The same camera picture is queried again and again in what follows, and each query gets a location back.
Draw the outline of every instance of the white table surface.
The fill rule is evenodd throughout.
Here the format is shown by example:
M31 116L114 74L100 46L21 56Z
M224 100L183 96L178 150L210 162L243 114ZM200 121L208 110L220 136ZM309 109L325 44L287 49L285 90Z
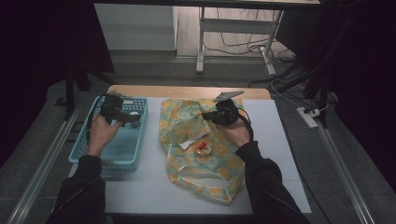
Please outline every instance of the white table surface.
M248 190L243 183L231 203L221 203L172 184L166 173L166 153L159 141L161 101L148 98L148 121L137 170L113 175L106 181L106 212L136 215L248 215L252 214ZM244 100L252 121L255 140L264 158L275 161L283 184L303 213L311 213L288 140L273 100ZM74 165L70 175L77 166Z

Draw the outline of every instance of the hand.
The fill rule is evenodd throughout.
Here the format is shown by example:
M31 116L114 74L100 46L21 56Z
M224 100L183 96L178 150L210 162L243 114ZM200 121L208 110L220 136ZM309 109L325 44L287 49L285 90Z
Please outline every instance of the hand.
M105 146L116 136L120 126L122 122L117 121L114 125L109 125L101 115L93 115L90 145L86 154L100 157Z
M241 119L238 119L235 123L228 126L216 124L216 127L222 130L227 138L237 147L241 147L250 141L248 127Z

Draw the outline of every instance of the wooden floor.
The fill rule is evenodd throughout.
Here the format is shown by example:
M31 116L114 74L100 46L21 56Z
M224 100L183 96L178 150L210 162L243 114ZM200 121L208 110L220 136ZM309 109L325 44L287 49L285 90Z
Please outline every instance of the wooden floor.
M205 9L206 18L271 21L273 14L273 10L215 7L207 7ZM196 57L199 42L200 8L178 7L177 15L177 56ZM204 53L205 56L262 57L257 52L258 49L254 49L255 52L249 52L249 47L252 48L264 44L267 37L268 35L205 33L204 44L206 49ZM284 49L286 48L278 42L274 42L272 46L275 55ZM292 55L292 52L289 50L282 51L282 56L290 55Z

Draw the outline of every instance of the white metal desk leg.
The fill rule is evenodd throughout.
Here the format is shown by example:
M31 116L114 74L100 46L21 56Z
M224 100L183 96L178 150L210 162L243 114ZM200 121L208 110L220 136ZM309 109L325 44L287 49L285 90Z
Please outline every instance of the white metal desk leg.
M199 20L199 43L197 54L196 73L202 74L204 72L204 26L205 26L205 8L201 8L201 19Z
M271 46L272 46L272 43L273 43L274 38L275 38L277 27L278 27L279 22L280 22L280 18L282 17L282 13L283 13L283 11L275 11L276 16L275 16L275 19L274 19L274 23L273 23L273 26L272 26L271 33L270 33L270 35L268 37L267 45L265 46L265 48L261 48L262 57L264 58L265 66L266 66L266 69L268 71L268 75L270 75L270 76L276 75L275 68L274 68L274 66L271 63L270 50L271 50Z

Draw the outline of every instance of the patterned plastic bag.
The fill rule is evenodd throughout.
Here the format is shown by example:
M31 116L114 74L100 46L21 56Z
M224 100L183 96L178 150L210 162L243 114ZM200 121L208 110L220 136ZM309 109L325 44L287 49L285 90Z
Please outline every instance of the patterned plastic bag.
M235 103L242 107L242 101ZM167 151L166 168L172 183L230 203L244 179L245 169L243 161L234 154L237 148L212 122L202 118L203 112L215 109L213 100L163 101L160 141ZM202 142L211 149L208 156L195 153Z

